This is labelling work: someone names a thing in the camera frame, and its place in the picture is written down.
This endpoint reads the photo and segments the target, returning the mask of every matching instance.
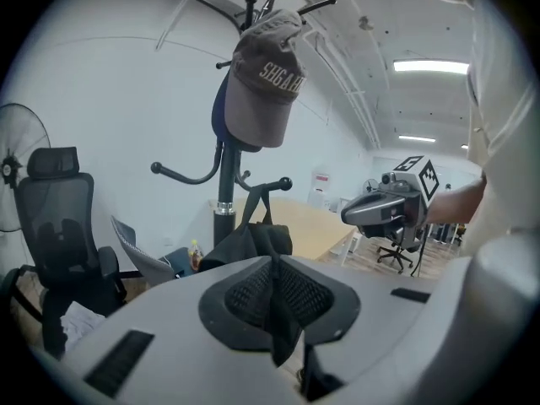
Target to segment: bottle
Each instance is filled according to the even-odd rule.
[[[203,252],[196,240],[192,240],[192,247],[189,248],[187,253],[189,254],[189,263],[192,266],[192,269],[198,271],[199,262],[203,259]]]

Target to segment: fluorescent light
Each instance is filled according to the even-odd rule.
[[[396,72],[430,71],[467,74],[468,63],[447,62],[444,60],[401,60],[394,62]]]
[[[400,135],[399,139],[410,139],[412,141],[427,141],[428,143],[434,143],[433,138],[422,138],[422,137],[409,137],[408,135]]]

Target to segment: fan grille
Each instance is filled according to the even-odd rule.
[[[20,230],[14,191],[27,176],[28,159],[37,148],[51,147],[39,117],[27,106],[0,106],[0,231]]]
[[[362,188],[364,193],[372,193],[379,189],[379,182],[375,179],[366,180]]]

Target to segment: mesh panel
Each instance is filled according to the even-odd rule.
[[[79,174],[69,179],[25,179],[18,189],[24,237],[40,281],[77,281],[99,272],[90,212],[93,181]]]
[[[175,278],[170,262],[157,260],[135,246],[135,230],[111,217],[112,227],[120,240],[121,246],[137,270],[143,274],[151,286],[162,284]]]
[[[28,175],[34,179],[75,176],[78,174],[75,147],[38,148],[28,161]]]
[[[263,328],[270,301],[270,263],[225,293],[225,306],[242,321]]]
[[[286,262],[279,263],[281,291],[293,316],[302,327],[309,326],[332,307],[332,292],[300,273]]]
[[[264,330],[272,294],[271,263],[255,271],[225,293],[227,309],[242,321]],[[333,295],[326,287],[297,271],[285,262],[279,263],[280,290],[294,319],[307,327],[332,307]]]

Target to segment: floor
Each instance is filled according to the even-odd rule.
[[[343,266],[345,268],[352,268],[366,272],[397,274],[397,270],[399,268],[397,262],[390,263],[389,259],[384,259],[381,263],[376,262],[377,257],[379,256],[377,253],[379,246],[391,248],[391,243],[389,240],[385,239],[363,238],[360,241],[357,250],[354,253],[348,254]],[[431,278],[433,280],[438,279],[445,270],[447,263],[452,258],[458,256],[458,252],[459,248],[457,246],[442,245],[429,238],[424,249],[420,277]],[[419,258],[419,252],[415,252],[413,254],[405,252],[405,255],[414,261],[414,265],[416,265]],[[333,256],[331,253],[329,253],[328,256],[321,261],[331,264],[338,264],[337,257]],[[409,269],[408,267],[408,262],[405,262],[402,274],[410,274],[412,271],[413,269]],[[142,278],[124,279],[123,283],[127,291],[127,302],[131,301],[148,289],[148,284]],[[41,287],[41,284],[37,279],[37,275],[35,273],[25,273],[21,278],[19,278],[17,285],[26,298],[34,305],[34,307],[39,308],[40,295],[43,287]],[[28,344],[42,348],[40,323],[29,316],[28,313],[16,302],[12,303],[12,313]],[[303,345],[304,340],[302,336],[300,337],[296,349],[291,357],[279,368],[280,372],[283,374],[283,377],[289,380],[296,389],[299,388],[298,381],[296,380],[296,372],[303,366]]]

